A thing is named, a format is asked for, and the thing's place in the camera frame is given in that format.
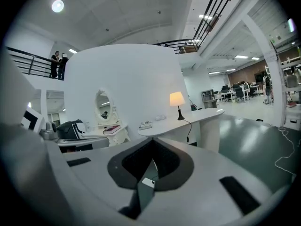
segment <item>cabinet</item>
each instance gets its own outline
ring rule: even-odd
[[[216,100],[217,98],[215,98],[215,94],[213,92],[213,89],[210,90],[205,90],[201,92],[201,96],[203,99],[203,103],[204,103],[204,108],[216,108]]]

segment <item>white vanity table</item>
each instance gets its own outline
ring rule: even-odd
[[[127,133],[127,124],[124,124],[118,117],[112,98],[103,89],[98,90],[96,93],[95,116],[97,125],[92,127],[92,131],[85,132],[82,135],[84,138],[106,137],[109,139],[109,146],[131,141]],[[116,125],[120,125],[121,128],[112,134],[103,133],[106,129]]]

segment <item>black metal railing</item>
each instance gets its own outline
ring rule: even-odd
[[[13,61],[20,68],[24,74],[37,75],[42,77],[50,78],[51,75],[51,63],[58,64],[50,59],[27,53],[22,50],[7,47],[9,54],[12,56]]]
[[[215,0],[214,4],[213,4],[213,1],[214,0],[209,1],[209,4],[205,10],[203,18],[202,18],[198,28],[195,29],[196,33],[192,40],[196,43],[196,46],[198,49],[200,48],[202,43],[204,43],[205,38],[212,31],[213,27],[216,25],[216,23],[220,19],[221,14],[222,14],[223,10],[225,9],[226,5],[231,0]]]
[[[198,51],[198,47],[193,39],[172,40],[154,45],[172,48],[176,54],[193,53]]]

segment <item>gray floor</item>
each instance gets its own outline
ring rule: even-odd
[[[295,153],[288,159],[281,159],[277,165],[296,173],[301,162],[301,133],[292,129],[287,131],[287,137],[294,143]],[[277,127],[223,114],[220,116],[220,138],[219,153],[258,177],[273,192],[291,183],[292,175],[274,165],[278,158],[293,151],[292,144]]]

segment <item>black slot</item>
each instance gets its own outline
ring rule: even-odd
[[[234,177],[224,177],[220,179],[220,182],[244,215],[260,206],[256,199]]]
[[[84,164],[89,161],[91,161],[89,158],[83,157],[83,158],[75,159],[72,161],[67,161],[67,164],[69,165],[69,167],[74,167],[74,166],[78,166],[78,165]]]

